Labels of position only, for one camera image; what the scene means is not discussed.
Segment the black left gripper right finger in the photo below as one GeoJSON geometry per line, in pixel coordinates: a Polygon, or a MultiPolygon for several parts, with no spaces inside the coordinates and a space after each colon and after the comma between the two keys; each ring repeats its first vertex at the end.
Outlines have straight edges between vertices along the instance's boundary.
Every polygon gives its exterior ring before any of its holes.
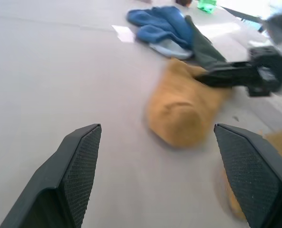
{"type": "Polygon", "coordinates": [[[216,124],[232,212],[251,228],[282,228],[282,131],[216,124]]]}

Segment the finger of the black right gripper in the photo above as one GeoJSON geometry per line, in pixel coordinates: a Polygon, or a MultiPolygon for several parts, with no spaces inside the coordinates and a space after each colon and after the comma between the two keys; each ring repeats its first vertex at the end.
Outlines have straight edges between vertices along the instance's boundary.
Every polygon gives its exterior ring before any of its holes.
{"type": "Polygon", "coordinates": [[[257,68],[251,64],[249,61],[242,62],[214,62],[210,64],[207,68],[207,71],[247,71],[247,72],[257,72],[257,68]]]}
{"type": "Polygon", "coordinates": [[[231,88],[253,85],[257,81],[256,71],[223,71],[206,72],[195,77],[195,80],[209,87],[231,88]]]}

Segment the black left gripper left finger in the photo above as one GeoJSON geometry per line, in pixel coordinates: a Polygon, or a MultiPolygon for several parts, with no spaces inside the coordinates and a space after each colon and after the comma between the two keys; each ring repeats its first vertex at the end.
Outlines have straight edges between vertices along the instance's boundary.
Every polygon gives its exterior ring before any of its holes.
{"type": "Polygon", "coordinates": [[[68,134],[32,175],[2,228],[79,228],[88,207],[102,128],[68,134]]]}

